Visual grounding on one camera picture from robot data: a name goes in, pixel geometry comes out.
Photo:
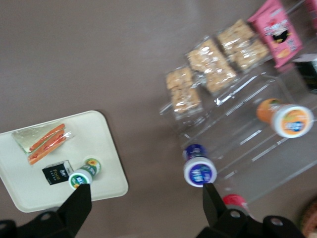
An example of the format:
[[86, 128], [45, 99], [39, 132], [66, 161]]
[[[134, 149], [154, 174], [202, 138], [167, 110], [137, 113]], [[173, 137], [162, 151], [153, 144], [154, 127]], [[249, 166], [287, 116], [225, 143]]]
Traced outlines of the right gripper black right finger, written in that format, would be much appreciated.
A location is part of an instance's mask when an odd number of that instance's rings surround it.
[[254, 238], [250, 217], [238, 206], [226, 206], [212, 183], [203, 185], [203, 210], [208, 226], [199, 238]]

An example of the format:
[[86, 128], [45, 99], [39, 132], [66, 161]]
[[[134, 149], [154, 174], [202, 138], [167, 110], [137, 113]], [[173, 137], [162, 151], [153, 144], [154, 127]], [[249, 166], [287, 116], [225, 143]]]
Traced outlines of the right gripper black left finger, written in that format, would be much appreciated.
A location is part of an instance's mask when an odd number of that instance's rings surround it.
[[57, 210], [42, 213], [32, 221], [32, 237], [74, 238], [91, 209], [91, 187], [82, 184]]

